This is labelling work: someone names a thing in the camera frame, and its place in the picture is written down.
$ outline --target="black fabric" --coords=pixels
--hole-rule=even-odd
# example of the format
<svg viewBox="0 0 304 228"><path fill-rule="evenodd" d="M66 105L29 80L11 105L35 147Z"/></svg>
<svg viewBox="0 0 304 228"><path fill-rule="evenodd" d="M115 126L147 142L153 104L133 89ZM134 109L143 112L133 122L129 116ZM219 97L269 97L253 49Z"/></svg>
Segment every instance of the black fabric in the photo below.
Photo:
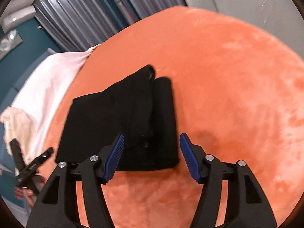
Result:
<svg viewBox="0 0 304 228"><path fill-rule="evenodd" d="M146 66L103 92L73 100L56 163L80 163L110 145L118 133L125 149L117 170L159 170L178 163L171 81Z"/></svg>

